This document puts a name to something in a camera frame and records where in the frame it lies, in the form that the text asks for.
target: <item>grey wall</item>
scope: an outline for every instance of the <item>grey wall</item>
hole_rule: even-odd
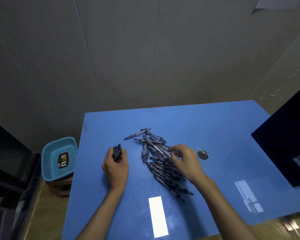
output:
[[[252,98],[272,113],[300,89],[259,99],[300,70],[300,6],[256,2],[0,0],[0,125],[41,151],[78,143],[86,112]]]

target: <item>wooden floor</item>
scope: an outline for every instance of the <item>wooden floor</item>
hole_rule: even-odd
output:
[[[68,197],[59,198],[52,194],[42,181],[38,201],[34,207],[33,216],[25,231],[26,240],[60,240],[68,206]],[[300,227],[300,213],[293,215]],[[252,226],[252,231],[260,240],[297,240],[300,239],[300,228],[288,231],[279,219],[269,220]],[[204,240],[221,240],[220,235],[203,238]]]

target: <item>person's right arm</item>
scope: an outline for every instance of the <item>person's right arm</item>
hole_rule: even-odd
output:
[[[168,151],[177,168],[203,196],[223,240],[258,240],[220,192],[217,184],[204,173],[194,150],[180,144],[172,146]]]

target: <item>pile of pens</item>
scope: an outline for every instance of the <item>pile of pens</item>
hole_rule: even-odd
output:
[[[182,173],[177,169],[176,165],[171,160],[170,154],[168,153],[167,141],[160,136],[156,136],[149,132],[151,128],[141,129],[140,132],[131,136],[125,137],[124,139],[130,139],[132,137],[141,135],[144,133],[142,139],[135,139],[137,142],[142,143],[143,150],[141,152],[141,159],[143,164],[146,164],[153,174],[153,177],[164,187],[169,189],[172,194],[183,200],[181,193],[191,193],[186,187],[180,185],[177,181],[185,181]]]

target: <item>blue plastic basket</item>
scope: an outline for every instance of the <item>blue plastic basket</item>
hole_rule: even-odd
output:
[[[67,165],[61,167],[61,157],[68,153],[69,160]],[[75,170],[77,159],[77,144],[73,137],[64,137],[59,140],[52,141],[44,146],[41,156],[42,177],[45,181],[52,181],[63,178]]]

